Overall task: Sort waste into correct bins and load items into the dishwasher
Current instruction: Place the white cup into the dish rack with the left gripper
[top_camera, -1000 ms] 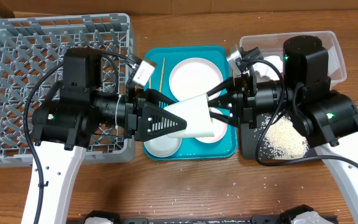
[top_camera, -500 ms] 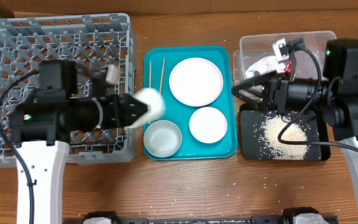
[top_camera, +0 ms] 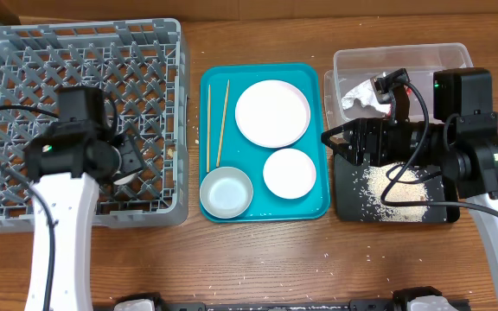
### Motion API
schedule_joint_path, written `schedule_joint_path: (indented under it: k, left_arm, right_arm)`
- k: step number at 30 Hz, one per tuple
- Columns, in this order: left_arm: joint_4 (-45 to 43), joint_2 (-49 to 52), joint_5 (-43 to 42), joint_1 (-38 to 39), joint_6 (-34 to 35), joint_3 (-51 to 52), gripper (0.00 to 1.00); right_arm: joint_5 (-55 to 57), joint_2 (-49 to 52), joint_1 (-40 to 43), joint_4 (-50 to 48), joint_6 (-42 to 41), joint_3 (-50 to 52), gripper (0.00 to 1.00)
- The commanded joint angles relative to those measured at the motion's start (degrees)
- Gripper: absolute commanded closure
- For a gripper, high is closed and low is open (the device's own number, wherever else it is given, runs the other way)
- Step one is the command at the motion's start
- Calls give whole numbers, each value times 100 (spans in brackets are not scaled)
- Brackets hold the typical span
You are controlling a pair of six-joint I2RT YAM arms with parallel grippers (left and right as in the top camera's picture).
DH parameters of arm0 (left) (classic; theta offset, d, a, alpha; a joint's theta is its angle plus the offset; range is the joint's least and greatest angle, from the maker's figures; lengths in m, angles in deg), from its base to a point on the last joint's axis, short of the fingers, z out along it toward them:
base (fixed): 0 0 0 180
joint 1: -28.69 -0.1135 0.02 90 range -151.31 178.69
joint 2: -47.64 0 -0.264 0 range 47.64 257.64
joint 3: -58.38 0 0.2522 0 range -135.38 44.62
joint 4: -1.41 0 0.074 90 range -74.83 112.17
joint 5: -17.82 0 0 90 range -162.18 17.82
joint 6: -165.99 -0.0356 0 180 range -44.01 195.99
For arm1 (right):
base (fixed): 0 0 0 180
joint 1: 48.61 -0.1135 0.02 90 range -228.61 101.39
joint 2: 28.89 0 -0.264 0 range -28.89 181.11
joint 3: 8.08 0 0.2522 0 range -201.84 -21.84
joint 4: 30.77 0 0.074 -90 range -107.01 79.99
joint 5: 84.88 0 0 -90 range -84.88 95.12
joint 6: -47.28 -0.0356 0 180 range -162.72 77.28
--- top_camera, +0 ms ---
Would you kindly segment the white rice bowl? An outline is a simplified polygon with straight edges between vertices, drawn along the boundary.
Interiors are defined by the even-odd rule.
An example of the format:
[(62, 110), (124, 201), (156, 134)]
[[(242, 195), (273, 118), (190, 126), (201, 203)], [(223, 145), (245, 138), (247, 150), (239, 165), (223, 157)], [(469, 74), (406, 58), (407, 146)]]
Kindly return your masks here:
[(304, 197), (314, 187), (316, 177), (315, 164), (298, 149), (280, 149), (272, 153), (263, 168), (268, 189), (287, 200)]

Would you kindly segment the large white plate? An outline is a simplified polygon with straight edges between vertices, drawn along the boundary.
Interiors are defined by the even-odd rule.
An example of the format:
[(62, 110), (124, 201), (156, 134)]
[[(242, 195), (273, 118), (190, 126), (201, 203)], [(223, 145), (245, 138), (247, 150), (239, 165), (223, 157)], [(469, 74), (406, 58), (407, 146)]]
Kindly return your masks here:
[(310, 125), (310, 104), (294, 85), (276, 79), (257, 82), (235, 105), (241, 134), (260, 147), (278, 149), (295, 143)]

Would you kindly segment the white napkin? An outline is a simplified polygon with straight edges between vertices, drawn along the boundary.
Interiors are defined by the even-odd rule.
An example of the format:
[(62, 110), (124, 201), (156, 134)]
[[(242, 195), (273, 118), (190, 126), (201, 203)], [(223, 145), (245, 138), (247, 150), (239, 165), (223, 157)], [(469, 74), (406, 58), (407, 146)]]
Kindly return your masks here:
[(374, 86), (370, 79), (361, 82), (358, 86), (347, 92), (341, 100), (344, 111), (355, 108), (369, 109), (382, 116), (388, 116), (391, 111), (389, 104), (381, 104), (376, 98)]

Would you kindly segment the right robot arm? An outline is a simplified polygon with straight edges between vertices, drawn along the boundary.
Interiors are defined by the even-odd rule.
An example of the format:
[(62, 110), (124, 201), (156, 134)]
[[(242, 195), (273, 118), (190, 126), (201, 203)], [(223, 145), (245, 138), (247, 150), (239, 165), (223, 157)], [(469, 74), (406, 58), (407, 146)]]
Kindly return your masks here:
[(492, 76), (481, 67), (433, 74), (433, 108), (400, 68), (371, 79), (374, 95), (390, 105), (387, 117), (356, 118), (321, 135), (324, 145), (354, 166), (397, 163), (436, 166), (456, 200), (390, 201), (395, 175), (380, 195), (393, 208), (466, 208), (473, 215), (488, 256), (498, 300), (498, 115), (493, 109)]

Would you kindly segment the red snack wrapper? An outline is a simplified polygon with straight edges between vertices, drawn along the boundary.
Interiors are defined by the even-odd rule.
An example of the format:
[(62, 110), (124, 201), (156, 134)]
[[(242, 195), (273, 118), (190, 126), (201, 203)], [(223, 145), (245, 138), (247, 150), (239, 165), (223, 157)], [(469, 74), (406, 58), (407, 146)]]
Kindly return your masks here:
[(412, 89), (404, 84), (395, 83), (389, 89), (391, 96), (390, 116), (398, 120), (406, 120), (410, 116), (412, 105)]

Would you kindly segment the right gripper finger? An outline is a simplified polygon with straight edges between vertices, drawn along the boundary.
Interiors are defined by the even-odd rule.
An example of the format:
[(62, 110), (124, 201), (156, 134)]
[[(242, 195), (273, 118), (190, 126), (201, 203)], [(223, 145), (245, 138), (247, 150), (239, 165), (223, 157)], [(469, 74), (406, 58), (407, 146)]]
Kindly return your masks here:
[(324, 145), (328, 145), (329, 143), (349, 143), (353, 136), (353, 129), (354, 121), (349, 121), (326, 130), (321, 134), (321, 142)]
[(361, 154), (357, 144), (327, 141), (325, 145), (329, 147), (335, 155), (341, 156), (350, 164), (354, 166), (361, 165)]

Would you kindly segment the small white cup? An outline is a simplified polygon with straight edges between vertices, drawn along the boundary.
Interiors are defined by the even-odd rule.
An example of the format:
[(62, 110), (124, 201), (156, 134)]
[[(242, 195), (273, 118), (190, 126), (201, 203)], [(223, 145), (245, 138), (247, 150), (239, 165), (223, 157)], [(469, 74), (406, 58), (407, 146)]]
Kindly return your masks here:
[(120, 171), (117, 171), (112, 176), (112, 183), (117, 186), (129, 184), (133, 180), (135, 180), (138, 177), (138, 175), (139, 175), (138, 172), (121, 173)]

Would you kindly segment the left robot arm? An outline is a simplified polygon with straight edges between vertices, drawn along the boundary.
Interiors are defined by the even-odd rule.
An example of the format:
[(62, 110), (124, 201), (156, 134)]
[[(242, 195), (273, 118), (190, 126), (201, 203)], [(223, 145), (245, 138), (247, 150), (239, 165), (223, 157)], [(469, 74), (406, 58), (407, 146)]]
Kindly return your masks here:
[(97, 87), (63, 87), (58, 117), (25, 149), (35, 216), (27, 310), (91, 310), (93, 216), (103, 185), (144, 170), (133, 136), (118, 132), (112, 99)]

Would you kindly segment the pile of rice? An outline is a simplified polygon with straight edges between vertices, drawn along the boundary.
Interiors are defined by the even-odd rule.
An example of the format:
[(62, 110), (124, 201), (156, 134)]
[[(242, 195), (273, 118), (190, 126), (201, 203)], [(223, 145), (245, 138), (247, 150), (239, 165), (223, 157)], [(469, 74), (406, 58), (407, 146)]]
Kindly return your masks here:
[[(379, 222), (421, 222), (428, 212), (427, 206), (392, 207), (381, 203), (380, 196), (389, 185), (388, 177), (394, 177), (400, 170), (398, 164), (384, 167), (365, 168), (359, 178), (354, 180), (354, 191), (360, 203), (357, 210), (362, 221)], [(410, 169), (401, 176), (386, 196), (389, 201), (418, 201), (429, 198), (425, 184), (405, 184), (416, 181), (417, 174)]]

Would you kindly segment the grey metal bowl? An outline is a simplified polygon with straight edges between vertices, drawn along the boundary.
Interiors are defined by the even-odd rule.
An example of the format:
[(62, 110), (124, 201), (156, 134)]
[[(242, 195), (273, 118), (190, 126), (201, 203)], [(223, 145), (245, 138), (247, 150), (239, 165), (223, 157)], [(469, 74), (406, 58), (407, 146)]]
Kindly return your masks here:
[(217, 219), (240, 216), (252, 203), (253, 186), (240, 169), (221, 167), (212, 170), (200, 185), (202, 208)]

